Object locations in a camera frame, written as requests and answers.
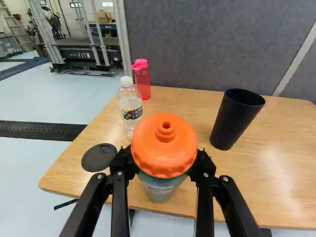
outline pink bottle lid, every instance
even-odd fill
[[[144,58],[139,58],[135,60],[135,63],[130,66],[132,70],[140,70],[148,67],[148,61]]]

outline ladder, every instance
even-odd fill
[[[33,42],[30,36],[25,32],[23,25],[20,21],[10,13],[9,8],[6,6],[3,0],[0,0],[0,16],[7,24],[7,28],[10,29],[12,36],[17,42],[17,46],[21,51],[31,51]]]

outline cardboard box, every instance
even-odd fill
[[[99,23],[112,23],[112,15],[110,12],[97,11]]]

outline white bottle cap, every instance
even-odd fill
[[[120,78],[120,85],[124,86],[124,87],[129,87],[132,86],[133,83],[133,78],[129,77],[129,76],[123,76]]]

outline black lid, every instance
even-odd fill
[[[86,151],[82,157],[81,165],[86,171],[99,172],[109,167],[116,154],[117,149],[112,144],[98,144]]]

